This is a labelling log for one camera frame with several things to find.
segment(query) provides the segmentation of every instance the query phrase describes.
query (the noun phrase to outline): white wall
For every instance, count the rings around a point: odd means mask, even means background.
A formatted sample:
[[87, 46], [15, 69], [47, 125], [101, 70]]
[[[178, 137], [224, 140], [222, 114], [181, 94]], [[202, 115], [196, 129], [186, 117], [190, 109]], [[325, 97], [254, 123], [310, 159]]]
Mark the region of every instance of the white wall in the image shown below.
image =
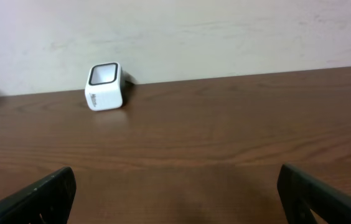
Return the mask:
[[351, 0], [0, 0], [0, 95], [351, 65]]

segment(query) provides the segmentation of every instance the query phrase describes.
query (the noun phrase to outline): brown wooden surface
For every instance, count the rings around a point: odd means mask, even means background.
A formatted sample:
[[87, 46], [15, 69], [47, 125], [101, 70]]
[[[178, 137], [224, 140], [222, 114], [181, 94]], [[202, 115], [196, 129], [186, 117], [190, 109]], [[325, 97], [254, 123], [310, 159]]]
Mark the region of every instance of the brown wooden surface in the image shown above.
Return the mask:
[[351, 67], [0, 98], [0, 199], [71, 166], [69, 223], [286, 223], [284, 162], [351, 195]]

